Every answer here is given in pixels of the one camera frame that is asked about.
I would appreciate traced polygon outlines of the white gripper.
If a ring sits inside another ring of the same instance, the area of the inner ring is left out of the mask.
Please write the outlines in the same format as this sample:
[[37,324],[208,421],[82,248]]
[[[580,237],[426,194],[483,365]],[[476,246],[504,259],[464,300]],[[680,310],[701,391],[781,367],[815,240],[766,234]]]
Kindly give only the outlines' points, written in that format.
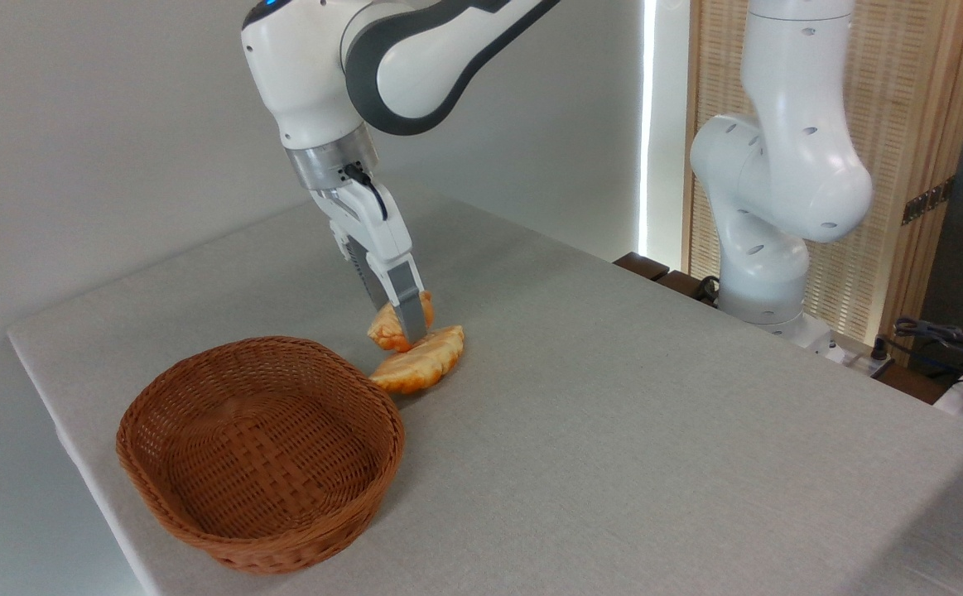
[[344,259],[359,275],[375,310],[388,303],[409,344],[423,339],[423,283],[412,256],[412,238],[392,196],[361,184],[311,190],[311,196],[330,220]]

